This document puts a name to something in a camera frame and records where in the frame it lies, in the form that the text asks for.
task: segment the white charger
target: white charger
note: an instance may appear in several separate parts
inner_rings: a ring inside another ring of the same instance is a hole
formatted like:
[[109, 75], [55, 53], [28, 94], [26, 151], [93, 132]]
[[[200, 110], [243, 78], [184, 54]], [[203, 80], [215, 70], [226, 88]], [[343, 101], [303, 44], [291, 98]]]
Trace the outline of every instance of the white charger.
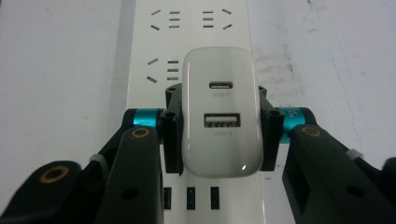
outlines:
[[260, 169], [260, 99], [247, 50], [215, 47], [188, 53], [182, 113], [182, 158], [192, 174], [240, 177]]

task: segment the usb-a port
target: usb-a port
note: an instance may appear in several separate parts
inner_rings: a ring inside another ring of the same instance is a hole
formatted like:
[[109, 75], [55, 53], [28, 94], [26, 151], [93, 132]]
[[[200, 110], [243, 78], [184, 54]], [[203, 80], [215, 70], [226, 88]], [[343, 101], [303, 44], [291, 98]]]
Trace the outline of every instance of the usb-a port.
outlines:
[[241, 127], [239, 114], [205, 114], [206, 128]]
[[233, 83], [232, 82], [220, 82], [220, 81], [210, 82], [209, 88], [210, 89], [232, 89]]

